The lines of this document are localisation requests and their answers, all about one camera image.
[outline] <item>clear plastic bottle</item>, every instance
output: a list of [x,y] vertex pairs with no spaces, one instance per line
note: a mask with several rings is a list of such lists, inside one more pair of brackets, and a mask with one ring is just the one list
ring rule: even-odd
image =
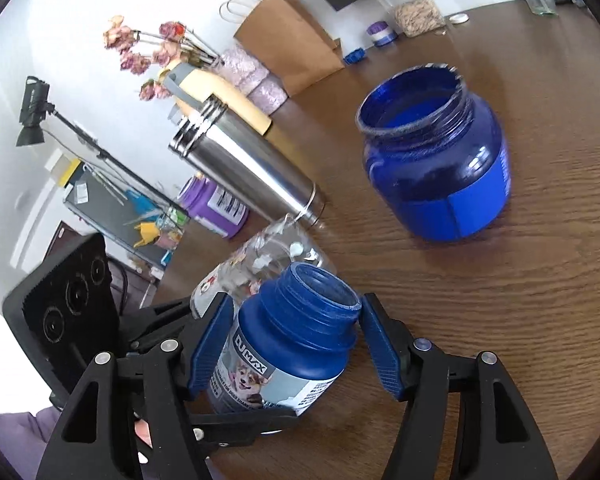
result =
[[253,236],[198,284],[190,300],[193,315],[201,317],[218,292],[229,294],[238,309],[260,290],[262,282],[280,276],[292,262],[336,271],[311,237],[287,215]]

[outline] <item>plastic container with food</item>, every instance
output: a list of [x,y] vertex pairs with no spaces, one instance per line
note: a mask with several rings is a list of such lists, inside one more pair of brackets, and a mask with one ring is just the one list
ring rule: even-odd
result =
[[409,37],[445,26],[445,19],[433,0],[378,0]]

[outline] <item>paper bag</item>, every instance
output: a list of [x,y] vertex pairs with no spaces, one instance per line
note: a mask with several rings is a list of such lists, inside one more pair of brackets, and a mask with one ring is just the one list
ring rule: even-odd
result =
[[325,30],[297,0],[262,0],[234,34],[296,95],[344,67]]

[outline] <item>blue plastic bottle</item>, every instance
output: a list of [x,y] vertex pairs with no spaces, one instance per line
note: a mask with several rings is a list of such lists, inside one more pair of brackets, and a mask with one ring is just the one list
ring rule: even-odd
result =
[[506,141],[489,105],[455,68],[430,64],[393,76],[365,98],[356,123],[372,185],[414,234],[458,240],[503,209]]
[[360,308],[349,285],[311,264],[292,263],[263,283],[238,311],[211,377],[216,411],[304,412],[344,370]]

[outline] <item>table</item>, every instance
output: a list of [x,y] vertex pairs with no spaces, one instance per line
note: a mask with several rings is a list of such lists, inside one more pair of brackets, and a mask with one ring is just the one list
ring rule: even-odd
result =
[[[525,2],[469,11],[444,36],[403,38],[287,102],[268,139],[322,187],[314,233],[360,293],[375,292],[414,336],[445,352],[496,352],[544,434],[561,479],[600,434],[600,28],[586,10],[532,15]],[[446,62],[496,111],[512,195],[486,230],[456,244],[411,237],[362,169],[354,114],[379,82]],[[186,296],[265,222],[230,242],[191,225],[155,301]],[[404,406],[386,393],[364,343],[297,429],[214,457],[232,480],[379,479]],[[450,404],[438,478],[453,454]]]

